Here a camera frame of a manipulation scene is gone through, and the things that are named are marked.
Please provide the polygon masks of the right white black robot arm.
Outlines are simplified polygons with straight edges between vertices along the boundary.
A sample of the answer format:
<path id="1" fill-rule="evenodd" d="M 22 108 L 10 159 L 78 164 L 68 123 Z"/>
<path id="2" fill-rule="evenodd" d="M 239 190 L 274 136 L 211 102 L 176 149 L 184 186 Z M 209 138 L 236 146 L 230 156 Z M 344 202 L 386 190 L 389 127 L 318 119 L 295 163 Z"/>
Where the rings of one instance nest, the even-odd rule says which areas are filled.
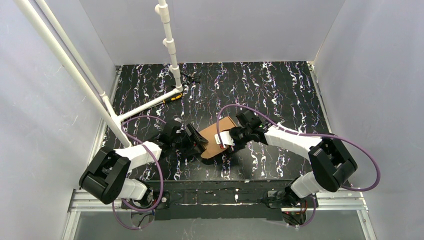
<path id="1" fill-rule="evenodd" d="M 312 170 L 293 180 L 284 190 L 267 197 L 271 202 L 294 204 L 322 190 L 336 192 L 357 170 L 358 165 L 341 140 L 291 134 L 270 121 L 262 121 L 251 110 L 236 115 L 239 126 L 215 135 L 216 142 L 229 152 L 243 149 L 254 141 L 279 147 L 309 160 Z"/>

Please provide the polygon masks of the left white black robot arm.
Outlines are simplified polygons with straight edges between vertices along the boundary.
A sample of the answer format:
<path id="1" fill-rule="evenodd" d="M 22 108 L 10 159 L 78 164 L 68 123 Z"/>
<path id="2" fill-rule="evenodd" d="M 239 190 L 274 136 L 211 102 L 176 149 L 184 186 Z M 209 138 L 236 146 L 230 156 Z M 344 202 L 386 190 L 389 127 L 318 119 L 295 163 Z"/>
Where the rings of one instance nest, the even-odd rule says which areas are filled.
<path id="1" fill-rule="evenodd" d="M 156 137 L 143 144 L 118 149 L 105 146 L 99 149 L 78 184 L 104 204 L 121 198 L 142 201 L 146 207 L 153 202 L 152 189 L 140 180 L 128 178 L 128 172 L 154 163 L 172 150 L 186 157 L 202 154 L 207 143 L 208 140 L 192 124 L 183 126 L 176 119 L 170 120 Z"/>

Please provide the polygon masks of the brown cardboard box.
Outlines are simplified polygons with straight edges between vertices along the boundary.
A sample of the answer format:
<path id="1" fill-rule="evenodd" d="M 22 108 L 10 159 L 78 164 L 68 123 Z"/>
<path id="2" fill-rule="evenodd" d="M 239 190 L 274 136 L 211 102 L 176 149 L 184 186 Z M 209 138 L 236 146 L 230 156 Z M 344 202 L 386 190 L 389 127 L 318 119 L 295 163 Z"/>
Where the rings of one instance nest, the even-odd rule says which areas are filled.
<path id="1" fill-rule="evenodd" d="M 220 132 L 228 131 L 233 127 L 236 127 L 236 123 L 232 120 L 231 117 L 226 116 L 219 120 L 218 122 Z M 200 157 L 203 159 L 211 159 L 214 156 L 221 154 L 225 151 L 224 148 L 221 148 L 217 143 L 215 135 L 217 135 L 217 123 L 214 123 L 203 130 L 201 130 L 200 135 L 204 137 L 208 143 L 203 143 L 202 146 L 205 150 L 201 153 Z"/>

